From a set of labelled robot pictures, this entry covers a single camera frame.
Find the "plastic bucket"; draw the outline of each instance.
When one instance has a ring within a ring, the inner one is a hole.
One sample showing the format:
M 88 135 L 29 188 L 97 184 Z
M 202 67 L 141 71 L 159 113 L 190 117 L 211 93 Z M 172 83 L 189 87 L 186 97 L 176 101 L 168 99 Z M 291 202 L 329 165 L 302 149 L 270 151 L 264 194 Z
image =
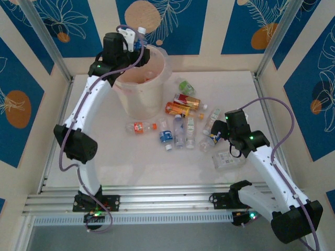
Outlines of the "plastic bucket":
M 126 113 L 134 119 L 149 119 L 162 108 L 163 84 L 172 74 L 168 54 L 161 48 L 149 45 L 150 60 L 119 76 L 113 89 L 117 92 Z

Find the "green bottle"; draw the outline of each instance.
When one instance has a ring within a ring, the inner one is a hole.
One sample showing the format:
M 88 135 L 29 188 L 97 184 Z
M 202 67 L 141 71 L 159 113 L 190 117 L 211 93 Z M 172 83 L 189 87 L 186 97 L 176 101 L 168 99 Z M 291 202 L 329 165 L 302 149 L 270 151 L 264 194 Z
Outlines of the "green bottle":
M 195 89 L 186 79 L 179 77 L 175 82 L 179 84 L 179 90 L 182 92 L 182 94 L 188 96 L 193 96 L 195 94 Z

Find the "robotic arm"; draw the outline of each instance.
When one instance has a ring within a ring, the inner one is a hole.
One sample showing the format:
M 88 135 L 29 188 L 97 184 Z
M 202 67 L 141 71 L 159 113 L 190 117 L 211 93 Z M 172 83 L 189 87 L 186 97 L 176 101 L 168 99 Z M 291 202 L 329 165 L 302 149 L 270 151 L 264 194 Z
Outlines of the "robotic arm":
M 74 211 L 96 211 L 97 203 L 106 204 L 110 198 L 102 195 L 102 188 L 98 181 L 94 167 L 93 157 L 97 152 L 97 142 L 89 137 L 93 118 L 100 104 L 113 86 L 115 80 L 121 75 L 123 69 L 136 64 L 137 67 L 145 65 L 150 59 L 150 50 L 143 48 L 141 52 L 134 50 L 135 32 L 131 29 L 118 29 L 118 32 L 107 33 L 104 37 L 104 48 L 90 66 L 89 77 L 84 91 L 74 108 L 66 119 L 64 125 L 54 127 L 54 135 L 66 156 L 72 160 L 72 165 L 61 170 L 68 170 L 72 166 L 80 169 L 80 189 L 75 196 Z
M 312 226 L 316 230 L 323 212 L 319 201 L 311 202 L 294 184 L 276 161 L 265 135 L 261 131 L 251 132 L 242 109 L 227 112 L 225 116 L 223 138 L 251 161 L 275 197 L 271 199 L 244 180 L 231 185 L 226 200 L 241 208 L 255 209 L 271 223 L 273 232 L 285 244 L 312 233 Z

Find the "white bottle cap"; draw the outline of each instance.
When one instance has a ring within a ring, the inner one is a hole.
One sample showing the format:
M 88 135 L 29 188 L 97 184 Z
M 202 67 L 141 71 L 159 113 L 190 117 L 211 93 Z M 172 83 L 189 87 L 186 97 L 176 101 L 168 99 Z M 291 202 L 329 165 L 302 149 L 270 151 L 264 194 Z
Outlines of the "white bottle cap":
M 203 130 L 203 134 L 208 136 L 209 132 L 207 130 Z
M 165 149 L 168 151 L 168 150 L 171 150 L 172 149 L 172 145 L 166 145 L 165 146 Z
M 147 29 L 146 28 L 143 28 L 143 27 L 138 27 L 138 32 L 145 35 L 146 32 L 147 32 Z

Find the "cream wall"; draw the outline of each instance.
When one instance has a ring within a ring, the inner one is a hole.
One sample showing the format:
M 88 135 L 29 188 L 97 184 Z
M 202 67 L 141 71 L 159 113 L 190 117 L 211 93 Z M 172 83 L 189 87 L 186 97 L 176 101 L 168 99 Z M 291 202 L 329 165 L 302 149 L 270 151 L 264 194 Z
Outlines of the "cream wall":
M 208 0 L 199 55 L 173 55 L 175 72 L 255 71 L 263 54 L 221 55 L 230 16 L 236 0 Z M 115 1 L 88 0 L 101 39 L 120 24 Z M 64 59 L 72 74 L 87 74 L 94 58 Z
M 335 2 L 322 0 L 278 71 L 273 63 L 269 64 L 261 78 L 267 95 L 289 104 L 283 86 L 334 17 L 334 13 Z M 270 104 L 275 117 L 276 130 L 282 138 L 291 127 L 289 114 L 282 106 Z M 284 152 L 298 185 L 305 189 L 311 200 L 319 200 L 322 204 L 324 211 L 320 227 L 328 246 L 334 247 L 335 215 L 330 209 L 325 193 L 335 188 L 335 152 L 312 162 L 298 126 L 284 143 Z
M 57 67 L 54 67 L 51 76 L 47 73 L 2 8 L 0 24 L 0 37 L 44 90 L 19 167 L 14 168 L 0 161 L 0 198 L 6 199 L 0 217 L 0 250 L 10 250 L 14 227 L 22 214 L 27 195 L 37 192 L 53 139 L 52 130 L 68 85 Z

